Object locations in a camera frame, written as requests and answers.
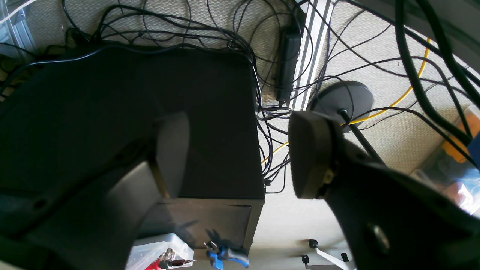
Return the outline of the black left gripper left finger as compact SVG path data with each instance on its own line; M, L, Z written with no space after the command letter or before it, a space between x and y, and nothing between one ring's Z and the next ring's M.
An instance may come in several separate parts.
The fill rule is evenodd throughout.
M161 198L176 198L190 143L187 113L153 122L88 174L7 200L1 262L24 270L123 270L139 228Z

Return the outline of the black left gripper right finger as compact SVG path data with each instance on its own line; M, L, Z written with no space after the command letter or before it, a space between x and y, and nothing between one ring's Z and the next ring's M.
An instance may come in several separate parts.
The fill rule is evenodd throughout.
M344 138L326 115L289 121L292 182L300 199L324 200L359 270L478 270L479 219Z

